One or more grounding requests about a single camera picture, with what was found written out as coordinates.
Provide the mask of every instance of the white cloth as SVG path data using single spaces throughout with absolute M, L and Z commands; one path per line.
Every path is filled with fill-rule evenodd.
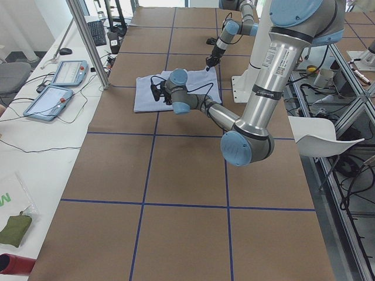
M 163 71 L 157 76 L 168 79 L 172 71 Z M 135 92 L 135 102 L 134 102 L 134 112 L 145 112 L 145 111 L 166 111 L 173 110 L 171 105 L 166 105 L 164 103 L 164 98 L 160 98 L 159 101 L 154 100 L 154 96 L 151 93 L 151 81 L 150 76 L 138 77 L 137 78 L 137 90 Z M 159 84 L 161 79 L 156 77 L 153 78 L 155 84 Z M 219 96 L 219 87 L 217 85 L 216 70 L 214 67 L 211 67 L 209 71 L 199 70 L 199 71 L 187 71 L 187 82 L 186 87 L 188 91 L 199 88 L 208 83 L 213 83 L 213 87 L 208 93 L 208 95 L 216 102 L 221 103 Z M 199 89 L 192 94 L 201 94 L 205 95 L 210 86 L 206 86 L 202 89 Z

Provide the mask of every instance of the aluminum pole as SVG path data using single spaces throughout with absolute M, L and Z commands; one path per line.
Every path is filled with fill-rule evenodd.
M 107 89 L 110 83 L 108 81 L 107 74 L 104 71 L 104 67 L 101 63 L 98 51 L 95 47 L 94 40 L 91 37 L 91 33 L 87 27 L 86 20 L 84 18 L 79 0 L 66 0 L 66 3 L 68 4 L 71 15 L 73 16 L 73 19 L 76 22 L 78 31 L 81 34 L 82 41 L 86 47 L 88 55 L 90 56 L 91 62 L 95 67 L 101 85 L 103 86 L 103 89 Z

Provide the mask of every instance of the white chair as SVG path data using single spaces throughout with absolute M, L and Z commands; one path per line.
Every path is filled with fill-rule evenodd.
M 336 139 L 335 126 L 328 119 L 289 116 L 299 154 L 309 157 L 340 155 L 364 139 Z

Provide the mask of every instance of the white desk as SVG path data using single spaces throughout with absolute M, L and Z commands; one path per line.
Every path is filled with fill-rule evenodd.
M 96 18 L 88 17 L 87 21 L 95 19 Z M 40 66 L 53 57 L 62 37 L 63 34 L 56 39 L 54 45 L 39 63 Z M 89 67 L 93 66 L 75 23 L 73 23 L 62 47 L 71 48 L 73 54 L 58 56 L 58 61 L 87 60 Z M 97 50 L 100 56 L 104 56 L 107 52 L 110 52 L 109 45 L 99 46 Z M 33 72 L 29 80 L 56 71 L 57 69 L 57 64 L 48 64 L 43 70 L 40 69 L 40 66 Z M 79 87 L 73 88 L 73 91 L 76 92 L 81 89 L 94 74 L 95 73 L 88 71 L 84 81 Z M 42 80 L 43 78 L 40 78 L 28 83 L 20 90 L 16 97 L 37 97 L 38 93 L 36 92 L 36 87 Z M 52 122 L 39 122 L 32 118 L 0 122 L 2 140 L 23 148 L 24 150 L 42 150 L 67 146 L 80 147 L 86 135 L 88 124 L 96 110 L 101 92 L 102 87 L 100 81 L 95 77 L 83 90 L 83 94 L 87 97 L 88 103 L 72 124 L 65 124 L 58 119 Z M 68 103 L 59 117 L 65 121 L 72 121 L 84 102 L 84 97 L 77 94 Z M 29 102 L 19 100 L 12 103 L 11 107 L 19 115 L 22 115 L 29 104 Z M 12 110 L 7 109 L 0 118 L 0 121 L 16 117 L 17 115 Z M 78 153 L 78 149 L 65 149 L 42 153 L 23 153 L 15 148 L 0 143 L 0 179 L 17 171 L 25 182 L 40 214 L 39 219 L 33 221 L 32 226 L 26 233 L 19 248 L 16 249 L 12 246 L 0 245 L 1 253 L 12 253 L 37 258 Z M 2 281 L 21 281 L 27 280 L 27 277 L 1 275 L 0 279 Z

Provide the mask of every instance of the table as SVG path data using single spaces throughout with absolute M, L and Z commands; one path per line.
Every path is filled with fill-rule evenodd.
M 200 112 L 132 111 L 137 77 L 204 67 L 226 14 L 137 9 L 29 280 L 335 279 L 282 102 L 274 153 L 244 168 Z M 236 113 L 231 77 L 252 41 L 216 67 Z
M 88 17 L 87 20 L 95 20 L 95 17 Z M 63 34 L 56 39 L 53 46 L 41 60 L 39 64 L 40 66 L 53 57 L 62 36 Z M 89 66 L 92 67 L 86 49 L 81 41 L 79 33 L 77 32 L 75 23 L 71 27 L 69 34 L 64 41 L 63 47 L 71 48 L 73 54 L 59 56 L 58 61 L 87 60 Z M 97 50 L 100 56 L 110 52 L 109 45 L 100 46 Z M 56 68 L 57 64 L 48 64 L 44 70 L 41 70 L 38 67 L 29 79 L 56 71 Z M 78 91 L 89 81 L 93 74 L 95 73 L 88 72 L 83 83 L 80 86 L 73 88 L 73 91 Z M 38 93 L 35 89 L 41 82 L 42 78 L 27 83 L 22 87 L 16 97 L 37 97 Z M 55 119 L 52 122 L 39 122 L 35 119 L 28 118 L 0 122 L 2 140 L 20 148 L 24 148 L 25 150 L 63 148 L 66 146 L 80 147 L 86 135 L 88 124 L 91 121 L 99 102 L 101 92 L 100 81 L 95 77 L 83 91 L 88 102 L 81 114 L 77 117 L 76 121 L 72 124 L 65 124 L 58 119 Z M 82 95 L 77 94 L 69 102 L 66 109 L 63 110 L 59 117 L 65 121 L 72 121 L 77 116 L 77 113 L 82 108 L 84 102 L 85 98 Z M 12 103 L 11 107 L 18 114 L 22 115 L 22 112 L 28 105 L 28 102 L 22 102 L 22 100 L 20 100 Z M 0 121 L 16 117 L 17 115 L 12 110 L 7 109 Z M 45 235 L 78 153 L 78 149 L 73 149 L 26 154 L 0 143 L 0 155 L 2 159 L 0 161 L 0 178 L 13 173 L 14 171 L 19 172 L 40 213 L 38 220 L 33 222 L 31 228 L 27 232 L 21 246 L 16 249 L 12 246 L 2 245 L 2 252 L 28 256 L 31 258 L 36 258 L 38 256 L 40 247 L 43 244 Z M 26 280 L 27 278 L 20 276 L 1 276 L 1 279 L 4 281 L 21 281 Z

